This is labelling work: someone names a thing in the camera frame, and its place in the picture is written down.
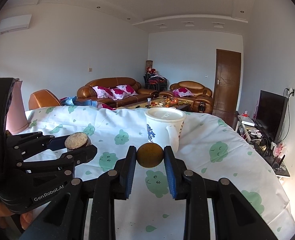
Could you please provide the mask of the left hand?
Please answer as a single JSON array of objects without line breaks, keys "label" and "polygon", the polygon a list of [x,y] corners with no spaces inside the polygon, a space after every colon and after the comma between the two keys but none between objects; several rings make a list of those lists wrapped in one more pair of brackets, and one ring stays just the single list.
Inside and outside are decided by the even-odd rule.
[{"label": "left hand", "polygon": [[[5,217],[10,217],[13,213],[5,206],[4,203],[0,203],[0,227],[2,229],[8,226]],[[29,225],[33,222],[34,216],[33,212],[29,211],[27,213],[20,215],[20,224],[23,230],[26,230]]]}]

